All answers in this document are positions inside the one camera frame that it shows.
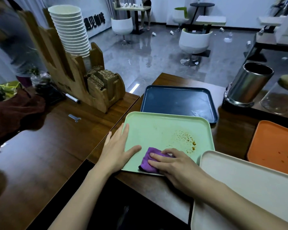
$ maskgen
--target person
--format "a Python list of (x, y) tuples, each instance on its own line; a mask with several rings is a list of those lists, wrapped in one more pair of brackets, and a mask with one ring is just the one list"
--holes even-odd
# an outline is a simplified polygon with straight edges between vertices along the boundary
[[(151, 0), (142, 0), (142, 4), (143, 4), (143, 6), (151, 6)], [(148, 31), (150, 30), (150, 10), (151, 9), (146, 11), (147, 19), (148, 19), (148, 27), (147, 27)], [(141, 11), (141, 26), (140, 26), (140, 30), (143, 29), (144, 18), (145, 18), (145, 11)]]
[(10, 57), (16, 78), (25, 87), (32, 85), (29, 70), (36, 67), (46, 71), (30, 35), (17, 14), (21, 7), (13, 0), (0, 0), (0, 48)]
[[(136, 145), (125, 152), (129, 125), (123, 124), (111, 137), (109, 132), (100, 158), (88, 172), (85, 180), (49, 227), (50, 230), (86, 229), (99, 194), (111, 174), (121, 170), (138, 151)], [(165, 175), (179, 190), (194, 199), (200, 199), (243, 230), (288, 230), (288, 223), (235, 193), (222, 182), (205, 173), (184, 152), (165, 149), (175, 158), (151, 154), (156, 161), (149, 164)]]

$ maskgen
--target green tray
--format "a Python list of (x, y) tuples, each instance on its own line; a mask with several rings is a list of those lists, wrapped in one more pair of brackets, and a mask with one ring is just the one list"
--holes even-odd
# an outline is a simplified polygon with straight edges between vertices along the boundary
[(148, 147), (159, 150), (177, 148), (184, 151), (197, 164), (201, 155), (214, 150), (210, 124), (201, 117), (168, 115), (147, 112), (131, 112), (125, 125), (129, 123), (129, 135), (125, 150), (141, 145), (122, 170), (142, 173), (138, 169)]

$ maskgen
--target wooden organizer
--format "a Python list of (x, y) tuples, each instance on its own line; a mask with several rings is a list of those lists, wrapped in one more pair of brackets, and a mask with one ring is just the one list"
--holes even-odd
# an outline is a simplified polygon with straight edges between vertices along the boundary
[[(86, 82), (87, 72), (81, 56), (72, 56), (65, 52), (59, 35), (54, 28), (44, 29), (38, 26), (35, 17), (29, 11), (19, 11), (20, 18), (25, 23), (31, 39), (44, 61), (48, 72), (55, 84), (65, 93), (93, 106), (106, 113), (108, 108), (125, 96), (125, 85), (118, 73), (109, 79), (103, 77), (105, 88), (100, 90), (97, 86), (90, 84), (89, 91)], [(50, 27), (54, 24), (47, 9), (44, 9), (46, 20)], [(104, 70), (104, 56), (96, 43), (91, 43), (90, 62), (92, 68), (99, 66)]]

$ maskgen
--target black round table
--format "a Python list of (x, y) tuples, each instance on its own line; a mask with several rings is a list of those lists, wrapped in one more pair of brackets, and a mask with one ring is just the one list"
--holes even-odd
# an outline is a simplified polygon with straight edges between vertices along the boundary
[(214, 3), (208, 3), (208, 2), (196, 2), (196, 3), (191, 3), (190, 6), (196, 7), (196, 11), (195, 11), (194, 16), (193, 16), (192, 21), (191, 21), (191, 25), (192, 25), (199, 7), (204, 8), (204, 15), (206, 15), (206, 8), (215, 6), (215, 4)]

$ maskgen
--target polished concrete floor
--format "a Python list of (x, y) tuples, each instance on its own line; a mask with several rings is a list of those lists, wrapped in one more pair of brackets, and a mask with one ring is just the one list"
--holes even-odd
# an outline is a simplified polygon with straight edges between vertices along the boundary
[[(151, 85), (160, 73), (194, 79), (222, 87), (233, 81), (244, 62), (243, 52), (247, 50), (246, 42), (252, 41), (255, 31), (225, 30), (220, 32), (213, 29), (210, 46), (210, 56), (202, 57), (199, 65), (187, 67), (180, 63), (180, 59), (187, 55), (182, 52), (178, 42), (180, 32), (170, 34), (175, 28), (153, 25), (150, 31), (141, 35), (128, 35), (129, 45), (122, 45), (123, 37), (115, 35), (108, 29), (92, 38), (104, 54), (105, 69), (117, 72), (124, 80), (126, 91), (139, 84), (134, 94), (142, 95), (145, 88)], [(232, 32), (232, 42), (224, 42)], [(272, 67), (275, 75), (264, 89), (269, 89), (283, 74), (288, 74), (288, 52), (271, 50), (262, 51)]]

